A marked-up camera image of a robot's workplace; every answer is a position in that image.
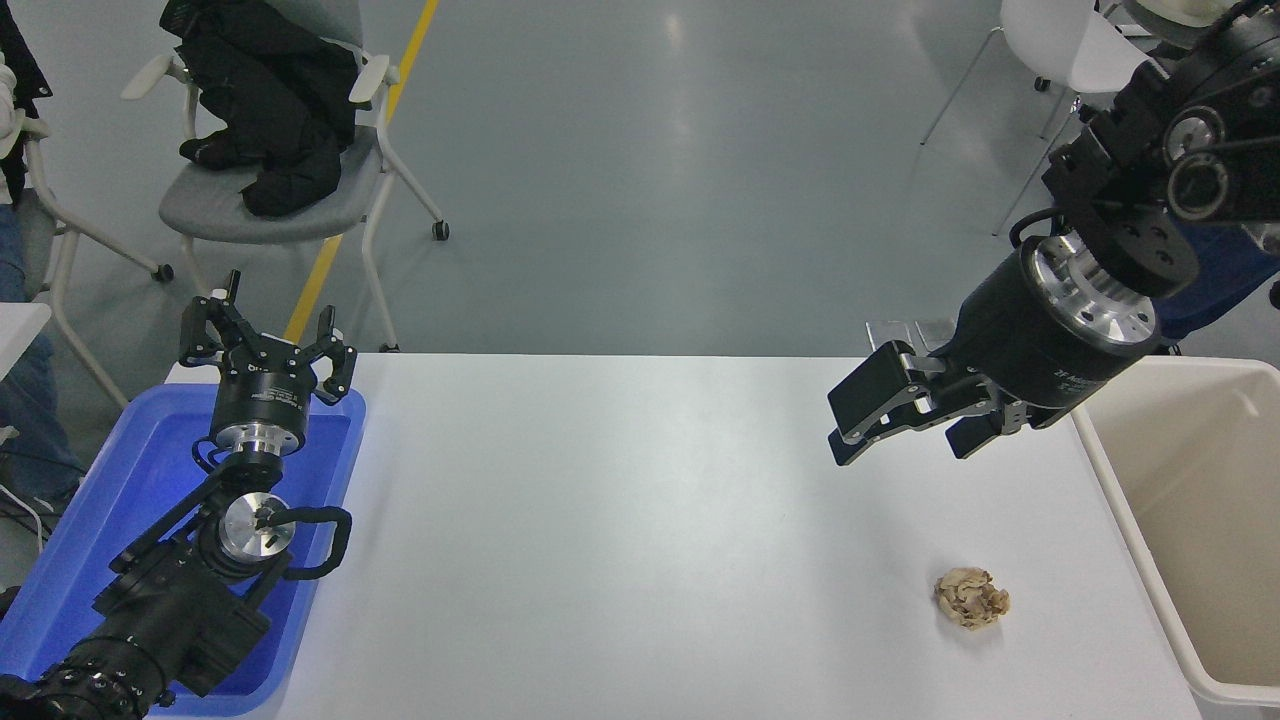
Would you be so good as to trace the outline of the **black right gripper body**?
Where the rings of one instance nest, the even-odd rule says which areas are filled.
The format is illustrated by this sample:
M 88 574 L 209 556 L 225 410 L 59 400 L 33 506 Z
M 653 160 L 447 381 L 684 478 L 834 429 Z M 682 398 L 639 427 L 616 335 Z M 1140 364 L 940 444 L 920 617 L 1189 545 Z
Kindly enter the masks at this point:
M 1155 348 L 1153 304 L 1084 250 L 1019 250 L 963 302 L 942 356 L 987 378 L 1002 421 L 1047 427 Z

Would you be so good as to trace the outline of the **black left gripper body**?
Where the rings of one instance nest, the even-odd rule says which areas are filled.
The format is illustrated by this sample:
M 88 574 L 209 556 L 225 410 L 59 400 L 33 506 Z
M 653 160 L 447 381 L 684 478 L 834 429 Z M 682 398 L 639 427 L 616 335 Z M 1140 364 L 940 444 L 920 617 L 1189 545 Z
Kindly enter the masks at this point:
M 237 345 L 223 352 L 212 432 L 251 423 L 305 433 L 316 377 L 294 345 L 269 340 L 264 348 Z

